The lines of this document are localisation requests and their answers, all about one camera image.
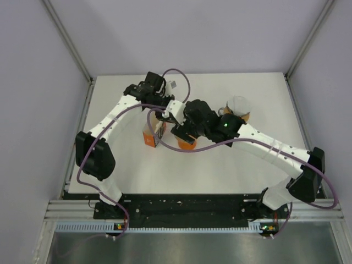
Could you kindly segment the orange glass beaker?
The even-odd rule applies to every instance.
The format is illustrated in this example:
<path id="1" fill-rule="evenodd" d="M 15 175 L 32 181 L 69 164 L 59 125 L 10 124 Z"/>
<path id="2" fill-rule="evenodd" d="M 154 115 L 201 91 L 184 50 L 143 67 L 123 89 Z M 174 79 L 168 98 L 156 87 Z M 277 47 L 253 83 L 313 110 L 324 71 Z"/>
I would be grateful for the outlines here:
<path id="1" fill-rule="evenodd" d="M 197 145 L 196 140 L 192 144 L 190 144 L 182 139 L 177 139 L 177 142 L 178 142 L 178 146 L 181 150 L 187 150 L 187 151 L 194 150 Z"/>

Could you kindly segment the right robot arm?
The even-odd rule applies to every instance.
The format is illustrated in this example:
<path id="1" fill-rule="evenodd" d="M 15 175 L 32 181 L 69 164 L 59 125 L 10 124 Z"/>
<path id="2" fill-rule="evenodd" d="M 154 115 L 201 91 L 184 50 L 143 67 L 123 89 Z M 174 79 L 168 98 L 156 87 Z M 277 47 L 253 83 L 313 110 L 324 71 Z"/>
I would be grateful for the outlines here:
<path id="1" fill-rule="evenodd" d="M 187 103 L 172 100 L 164 117 L 169 117 L 175 126 L 172 134 L 192 144 L 203 136 L 218 144 L 235 146 L 278 167 L 287 174 L 287 179 L 265 188 L 257 203 L 257 212 L 268 218 L 284 204 L 294 200 L 313 203 L 317 197 L 325 170 L 325 152 L 294 148 L 275 140 L 255 129 L 233 114 L 218 115 L 205 101 Z"/>

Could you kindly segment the white paper coffee filter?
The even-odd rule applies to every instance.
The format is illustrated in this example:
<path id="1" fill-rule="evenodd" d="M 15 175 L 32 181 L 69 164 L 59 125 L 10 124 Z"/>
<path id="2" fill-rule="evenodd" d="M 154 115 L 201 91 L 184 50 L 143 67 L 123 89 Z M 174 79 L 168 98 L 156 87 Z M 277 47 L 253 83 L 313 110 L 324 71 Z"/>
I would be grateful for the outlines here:
<path id="1" fill-rule="evenodd" d="M 250 101 L 242 96 L 231 97 L 226 105 L 236 116 L 245 116 L 251 112 Z"/>

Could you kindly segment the grey glass server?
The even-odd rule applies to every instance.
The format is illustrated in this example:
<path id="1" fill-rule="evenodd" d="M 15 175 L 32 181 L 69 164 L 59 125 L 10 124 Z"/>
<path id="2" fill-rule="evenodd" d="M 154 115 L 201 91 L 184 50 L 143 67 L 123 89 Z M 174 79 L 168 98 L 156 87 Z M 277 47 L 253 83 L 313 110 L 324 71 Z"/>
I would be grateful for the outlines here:
<path id="1" fill-rule="evenodd" d="M 218 114 L 219 114 L 220 116 L 222 116 L 222 115 L 224 115 L 224 113 L 225 113 L 225 108 L 224 108 L 224 107 L 221 107 L 221 108 L 218 110 Z"/>

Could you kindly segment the orange filter box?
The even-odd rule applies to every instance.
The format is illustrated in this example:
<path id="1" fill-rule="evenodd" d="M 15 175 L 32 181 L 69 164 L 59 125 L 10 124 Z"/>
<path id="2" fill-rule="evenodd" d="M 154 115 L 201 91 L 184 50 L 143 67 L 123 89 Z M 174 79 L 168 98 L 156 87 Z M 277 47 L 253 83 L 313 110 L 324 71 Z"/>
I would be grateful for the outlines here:
<path id="1" fill-rule="evenodd" d="M 154 116 L 151 116 L 149 123 L 147 122 L 142 130 L 144 143 L 147 146 L 155 148 L 158 145 L 157 138 L 161 139 L 163 137 L 167 125 Z"/>

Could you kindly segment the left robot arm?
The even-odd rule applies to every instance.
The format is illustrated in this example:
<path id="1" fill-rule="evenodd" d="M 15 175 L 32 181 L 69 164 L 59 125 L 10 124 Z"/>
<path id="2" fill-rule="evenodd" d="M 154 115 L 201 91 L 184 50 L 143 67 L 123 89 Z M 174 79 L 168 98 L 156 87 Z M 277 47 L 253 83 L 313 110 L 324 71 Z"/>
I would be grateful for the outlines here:
<path id="1" fill-rule="evenodd" d="M 113 176 L 116 167 L 112 145 L 132 119 L 145 108 L 165 109 L 170 101 L 175 81 L 148 72 L 138 84 L 129 85 L 112 110 L 92 129 L 80 131 L 75 138 L 76 175 L 81 185 L 95 189 L 106 203 L 106 212 L 113 218 L 123 215 L 125 206 L 119 201 L 122 191 Z"/>

